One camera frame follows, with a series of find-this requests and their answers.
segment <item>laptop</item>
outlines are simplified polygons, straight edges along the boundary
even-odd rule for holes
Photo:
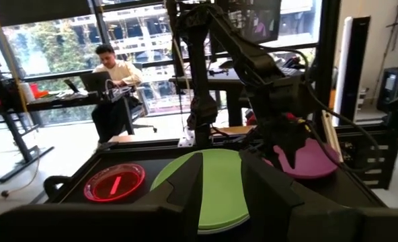
[[[82,74],[79,78],[81,78],[87,91],[97,91],[99,93],[104,93],[106,91],[106,80],[111,80],[110,73],[107,71]]]

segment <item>white shirt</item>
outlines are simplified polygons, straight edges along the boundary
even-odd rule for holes
[[[132,63],[124,60],[116,60],[116,65],[111,69],[103,64],[98,65],[93,72],[107,71],[113,81],[124,81],[128,85],[138,85],[143,81],[143,73]]]

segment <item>wall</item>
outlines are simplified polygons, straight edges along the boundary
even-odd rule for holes
[[[336,65],[339,61],[337,58],[339,56],[345,18],[350,16],[371,16],[361,77],[361,86],[370,88],[367,98],[372,98],[373,89],[383,59],[383,53],[391,31],[391,28],[386,28],[386,26],[395,21],[397,5],[398,0],[342,0],[341,3],[340,24],[337,35],[337,52],[335,55]],[[385,67],[394,66],[398,66],[398,42],[395,51],[389,51],[385,62]]]

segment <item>white floor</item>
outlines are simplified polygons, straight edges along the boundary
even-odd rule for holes
[[[216,122],[217,126],[227,126],[224,117],[227,117],[225,111],[220,113]],[[174,126],[179,127],[179,130],[182,129],[180,115],[144,118],[140,119],[138,123],[155,125],[160,134],[177,132],[174,130]],[[135,132],[137,135],[152,135],[153,133],[150,128],[138,129]],[[27,140],[29,145],[34,143],[32,135],[29,135]],[[93,124],[57,126],[41,128],[36,140],[40,147],[54,146],[55,149],[41,159],[38,175],[30,186],[10,195],[6,200],[0,199],[0,213],[30,203],[41,193],[43,190],[42,182],[48,176],[73,174],[93,153],[97,134]],[[0,177],[10,171],[15,161],[20,159],[21,157],[12,142],[9,131],[0,130]],[[0,193],[3,190],[14,190],[27,184],[33,177],[35,170],[36,164],[33,164],[6,184],[0,185]],[[388,191],[376,190],[375,192],[388,206],[398,208],[398,160],[391,188]]]

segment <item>green plate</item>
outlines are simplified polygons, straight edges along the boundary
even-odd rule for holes
[[[237,151],[207,149],[183,155],[168,164],[156,177],[156,188],[194,153],[204,157],[204,185],[200,209],[199,231],[224,231],[248,218],[241,180],[241,158]]]

